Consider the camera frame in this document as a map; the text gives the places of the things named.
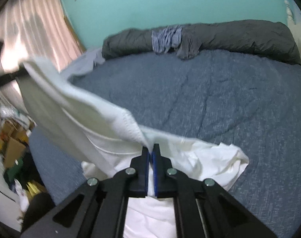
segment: bed cover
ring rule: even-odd
[[[74,84],[127,108],[139,124],[241,147],[250,164],[230,194],[279,238],[299,228],[300,65],[225,50],[185,61],[144,53],[108,60]],[[55,203],[85,181],[80,162],[38,128],[30,147]]]

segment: blue bedsheet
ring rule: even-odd
[[[230,193],[279,238],[300,226],[301,66],[224,50],[186,61],[146,53],[108,60],[76,85],[127,108],[139,124],[241,147],[250,164]],[[84,181],[80,163],[37,128],[30,146],[56,203]]]

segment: crumpled white fabric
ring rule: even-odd
[[[131,113],[64,80],[44,58],[23,62],[29,76],[18,83],[25,106],[44,134],[78,160],[87,178],[105,179],[159,143],[162,156],[189,177],[213,178],[228,190],[248,165],[234,145],[215,145],[139,126]],[[130,198],[124,237],[176,237],[172,199],[156,199],[152,170],[149,196]]]

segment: curtain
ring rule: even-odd
[[[17,70],[19,61],[30,56],[49,58],[61,71],[81,55],[60,0],[9,0],[0,13],[0,41],[0,74]],[[16,82],[0,88],[0,96],[26,112]]]

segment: screw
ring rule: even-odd
[[[170,176],[174,176],[176,173],[177,173],[177,170],[175,168],[168,168],[167,169],[167,173],[170,175]]]
[[[211,179],[211,178],[208,178],[208,179],[204,180],[204,184],[206,186],[213,186],[215,184],[215,181],[213,179]]]
[[[95,185],[97,185],[97,183],[98,183],[98,179],[96,179],[96,178],[90,178],[90,179],[88,179],[88,181],[87,181],[87,184],[89,185],[89,186],[95,186]]]
[[[136,170],[133,167],[126,168],[125,172],[130,176],[136,173]]]

